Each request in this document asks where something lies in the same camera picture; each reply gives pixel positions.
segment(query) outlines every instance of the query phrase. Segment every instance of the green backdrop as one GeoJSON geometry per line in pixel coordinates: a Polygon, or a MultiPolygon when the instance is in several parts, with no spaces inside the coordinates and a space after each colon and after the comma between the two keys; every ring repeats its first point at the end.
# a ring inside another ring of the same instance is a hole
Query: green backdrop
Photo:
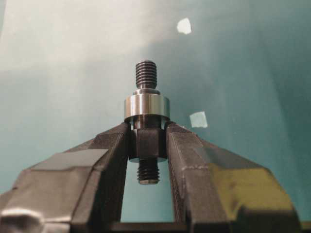
{"type": "MultiPolygon", "coordinates": [[[[270,168],[311,220],[310,10],[310,0],[0,0],[0,192],[121,123],[135,63],[150,59],[172,120],[270,168]],[[185,18],[188,34],[177,30],[185,18]],[[206,128],[191,127],[196,112],[206,128]]],[[[167,163],[156,186],[139,186],[136,170],[122,220],[172,221],[167,163]]]]}

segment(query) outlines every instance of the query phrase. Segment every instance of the metal bolt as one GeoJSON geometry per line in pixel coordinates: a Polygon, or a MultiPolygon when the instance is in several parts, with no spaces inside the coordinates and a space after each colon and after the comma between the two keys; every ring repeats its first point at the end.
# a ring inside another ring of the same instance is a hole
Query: metal bolt
{"type": "Polygon", "coordinates": [[[156,88],[156,64],[145,60],[136,64],[136,86],[138,89],[156,88]]]}
{"type": "MultiPolygon", "coordinates": [[[[146,93],[154,93],[156,88],[156,64],[145,60],[136,64],[136,86],[145,89],[146,93]]],[[[161,116],[138,116],[134,119],[134,129],[161,128],[161,116]]],[[[159,169],[156,158],[139,159],[138,182],[140,184],[156,184],[159,182],[159,169]]]]}

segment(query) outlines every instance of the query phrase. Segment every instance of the machined metal part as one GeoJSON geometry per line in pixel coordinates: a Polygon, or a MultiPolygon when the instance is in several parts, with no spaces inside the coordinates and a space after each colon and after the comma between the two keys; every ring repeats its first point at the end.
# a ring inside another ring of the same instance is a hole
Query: machined metal part
{"type": "Polygon", "coordinates": [[[170,119],[170,101],[155,90],[156,65],[145,60],[136,65],[138,90],[124,101],[124,121],[133,125],[131,162],[139,162],[138,182],[159,182],[157,163],[166,160],[162,124],[170,119]]]}
{"type": "Polygon", "coordinates": [[[159,115],[170,119],[170,101],[158,94],[136,94],[124,101],[124,120],[131,121],[134,116],[159,115]]]}

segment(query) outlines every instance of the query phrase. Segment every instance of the bolt thread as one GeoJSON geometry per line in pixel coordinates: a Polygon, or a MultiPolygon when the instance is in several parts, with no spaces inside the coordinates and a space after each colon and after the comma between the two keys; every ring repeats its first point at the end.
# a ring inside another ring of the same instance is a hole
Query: bolt thread
{"type": "Polygon", "coordinates": [[[139,161],[138,181],[140,184],[152,184],[159,182],[157,159],[142,159],[139,161]]]}
{"type": "Polygon", "coordinates": [[[136,64],[136,86],[138,89],[156,88],[156,64],[145,60],[136,64]]]}

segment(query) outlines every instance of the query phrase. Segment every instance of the shiny metal ring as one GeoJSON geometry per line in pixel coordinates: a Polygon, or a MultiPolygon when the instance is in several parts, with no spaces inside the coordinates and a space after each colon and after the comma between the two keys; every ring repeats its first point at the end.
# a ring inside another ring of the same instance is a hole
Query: shiny metal ring
{"type": "Polygon", "coordinates": [[[157,94],[138,94],[129,96],[124,101],[124,119],[138,115],[160,115],[170,118],[170,101],[157,94]]]}

